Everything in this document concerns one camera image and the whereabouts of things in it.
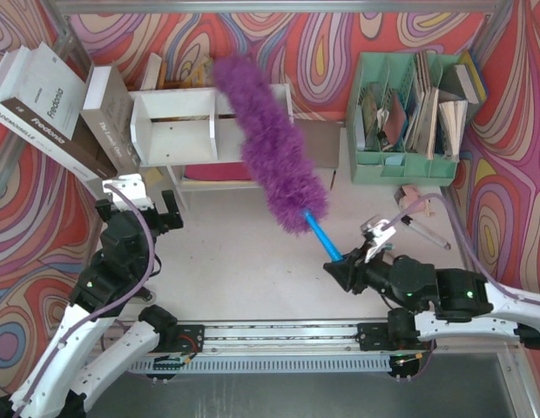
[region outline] psychedelic wallpaper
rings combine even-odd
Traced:
[[[53,32],[35,3],[3,3],[0,57],[19,44],[51,43]],[[483,19],[478,13],[130,14],[72,16],[71,23],[94,62],[117,64],[127,82],[150,52],[168,63],[168,79],[185,78],[205,54],[247,54],[269,81],[292,86],[298,115],[339,120],[359,52],[456,54],[471,46]],[[508,28],[480,61],[490,99],[467,133],[456,181],[461,215],[499,280],[540,289],[540,1],[516,3]],[[4,134],[0,127],[0,141]],[[92,241],[93,217],[91,198],[74,177],[27,146],[0,203],[0,394],[17,387],[44,349]]]
[[[514,2],[484,57],[489,99],[467,130],[454,187],[482,263],[540,292],[540,1]],[[540,387],[540,352],[529,352]]]
[[[168,63],[167,78],[185,79],[205,55],[248,55],[268,81],[289,83],[294,112],[343,119],[362,51],[468,48],[481,13],[266,13],[80,15],[72,26],[97,64],[116,63],[127,82],[151,52]]]
[[[0,0],[0,60],[57,35],[33,1]],[[0,125],[0,145],[7,130]],[[27,145],[0,200],[0,396],[47,346],[91,241],[93,202],[75,177]]]

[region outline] green file organizer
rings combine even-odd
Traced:
[[[386,95],[388,88],[398,91],[402,106],[408,102],[413,74],[415,54],[362,52],[357,63],[354,83],[348,101],[346,127],[348,131],[349,164],[354,183],[365,185],[450,185],[456,176],[457,161],[435,154],[433,159],[416,152],[357,151],[355,143],[356,106],[363,89],[370,83],[380,86],[377,105]],[[438,86],[442,72],[456,64],[456,55],[429,54],[431,84]],[[386,165],[385,159],[402,156],[402,165]]]

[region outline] book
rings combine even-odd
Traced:
[[[115,65],[93,67],[82,118],[118,174],[138,172],[140,158],[131,141],[133,100]]]
[[[476,91],[479,94],[480,101],[481,103],[485,103],[487,97],[489,96],[489,91],[487,90],[487,84],[485,83],[483,74],[481,74],[481,72],[478,70],[479,66],[476,64],[476,60],[469,51],[464,51],[460,56],[460,59],[458,59],[458,63],[464,64],[466,67],[468,67]]]
[[[483,105],[467,65],[450,66],[442,76],[440,89],[468,101],[466,122],[469,122]]]
[[[444,101],[438,105],[444,155],[447,158],[458,158],[460,154],[467,108],[466,100]]]
[[[439,90],[434,87],[430,80],[429,57],[423,50],[417,54],[417,70],[420,72],[420,81],[425,94],[422,110],[418,119],[416,139],[412,149],[432,159],[435,154],[436,120],[438,112]]]
[[[5,54],[0,63],[0,123],[82,180],[112,177],[114,167],[84,121],[79,122],[78,111],[75,117],[74,110],[82,104],[75,104],[74,97],[65,101],[72,93],[78,94],[78,83],[72,79],[65,85],[60,75],[66,71],[59,68],[61,64],[66,66],[45,44],[35,53],[21,47]]]
[[[408,125],[406,112],[403,110],[402,102],[396,91],[392,94],[392,103],[390,105],[388,119],[382,130],[386,133],[388,142],[394,146],[398,144],[404,128]]]
[[[135,91],[156,90],[158,85],[159,69],[162,66],[162,58],[154,53],[148,57],[146,66],[137,78],[134,84]]]
[[[200,59],[199,64],[194,67],[188,77],[183,80],[179,88],[189,89],[193,87],[211,87],[213,85],[213,64],[213,60],[209,56],[204,55]]]
[[[408,114],[408,129],[403,138],[403,146],[406,150],[410,150],[413,147],[416,131],[416,121],[419,118],[422,102],[425,99],[425,95],[422,91],[421,84],[417,76],[417,71],[413,73],[413,83],[409,92],[407,114]]]
[[[363,124],[363,109],[360,104],[355,107],[354,119],[355,147],[357,151],[365,151],[365,125]]]

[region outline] purple feather duster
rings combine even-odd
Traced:
[[[304,155],[300,130],[275,99],[259,68],[244,57],[214,63],[213,79],[226,94],[246,135],[241,157],[264,189],[270,212],[288,233],[310,230],[303,211],[320,220],[327,214],[327,191]]]

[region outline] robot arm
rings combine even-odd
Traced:
[[[388,313],[386,326],[361,325],[361,349],[420,348],[424,341],[452,336],[499,337],[540,349],[540,303],[525,301],[540,302],[540,294],[511,289],[514,299],[507,287],[500,290],[480,273],[435,269],[407,256],[390,265],[382,246],[395,230],[383,231],[387,223],[367,223],[361,248],[324,265],[346,292],[371,287],[400,306]]]
[[[138,174],[107,180],[125,193],[140,210],[150,231],[145,231],[126,203],[114,196],[113,204],[99,200],[96,208],[107,223],[101,234],[102,249],[78,276],[69,306],[55,336],[23,385],[11,396],[0,398],[0,418],[54,418],[85,416],[99,395],[129,364],[152,351],[171,335],[177,320],[157,306],[147,307],[139,321],[91,365],[83,365],[100,336],[119,316],[125,303],[88,320],[62,342],[69,329],[90,314],[128,294],[148,266],[146,234],[160,234],[183,226],[172,192],[162,192],[168,213],[160,214],[145,194]],[[143,295],[149,292],[140,289]]]

